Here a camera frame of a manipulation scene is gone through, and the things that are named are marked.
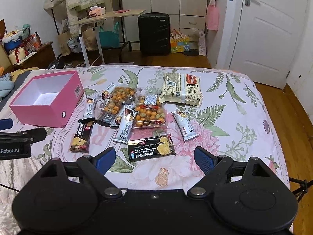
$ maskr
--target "open pink box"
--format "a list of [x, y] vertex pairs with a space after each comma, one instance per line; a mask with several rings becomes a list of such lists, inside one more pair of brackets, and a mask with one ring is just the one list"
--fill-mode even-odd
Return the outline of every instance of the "open pink box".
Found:
[[77, 71], [33, 77], [10, 104], [22, 124], [61, 128], [84, 91]]

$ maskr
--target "screw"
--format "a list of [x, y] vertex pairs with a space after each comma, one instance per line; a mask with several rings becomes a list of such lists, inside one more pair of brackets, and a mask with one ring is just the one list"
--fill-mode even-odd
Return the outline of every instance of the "screw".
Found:
[[108, 187], [104, 190], [104, 193], [107, 196], [116, 196], [119, 194], [119, 192], [120, 192], [120, 190], [116, 187]]
[[201, 196], [206, 193], [206, 190], [202, 187], [193, 187], [190, 189], [190, 192], [195, 196]]

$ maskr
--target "black suitcase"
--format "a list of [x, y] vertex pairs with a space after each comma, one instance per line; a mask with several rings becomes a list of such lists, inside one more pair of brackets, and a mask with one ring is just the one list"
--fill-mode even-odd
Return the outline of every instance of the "black suitcase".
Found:
[[138, 17], [140, 51], [145, 55], [167, 55], [171, 52], [170, 16], [150, 12]]

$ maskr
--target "floral bedsheet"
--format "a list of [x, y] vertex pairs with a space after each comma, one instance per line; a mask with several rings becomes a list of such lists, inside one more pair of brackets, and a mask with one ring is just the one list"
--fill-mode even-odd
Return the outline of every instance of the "floral bedsheet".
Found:
[[[32, 145], [32, 154], [41, 164], [44, 165], [52, 157], [70, 162], [83, 155], [70, 152], [69, 147], [78, 127], [78, 119], [83, 116], [86, 96], [92, 98], [99, 94], [110, 82], [140, 87], [144, 94], [155, 93], [160, 91], [165, 72], [187, 73], [200, 77], [203, 94], [201, 106], [167, 103], [165, 108], [168, 112], [185, 112], [199, 136], [183, 142], [173, 117], [168, 115], [167, 132], [172, 134], [176, 156], [129, 162], [127, 146], [112, 141], [115, 129], [96, 124], [90, 139], [90, 154], [95, 156], [107, 147], [116, 150], [116, 162], [105, 176], [121, 189], [182, 188], [187, 191], [204, 176], [193, 158], [195, 147], [202, 146], [214, 155], [228, 155], [236, 161], [247, 161], [251, 156], [259, 157], [289, 187], [284, 155], [276, 131], [262, 96], [246, 75], [228, 70], [136, 65], [104, 65], [67, 70], [78, 71], [85, 96], [64, 128], [47, 127], [46, 139]], [[54, 72], [33, 71], [25, 83], [38, 74]], [[1, 111], [0, 117], [12, 118], [14, 121], [13, 128], [7, 132], [34, 128], [21, 124], [8, 105]], [[160, 133], [161, 129], [136, 129], [131, 139]]]

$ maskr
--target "teal bag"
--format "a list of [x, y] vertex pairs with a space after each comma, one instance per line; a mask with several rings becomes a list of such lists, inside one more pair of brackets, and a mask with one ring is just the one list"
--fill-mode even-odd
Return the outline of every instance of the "teal bag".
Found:
[[116, 22], [113, 31], [104, 31], [101, 26], [99, 29], [99, 38], [102, 48], [118, 48], [120, 46], [119, 22]]

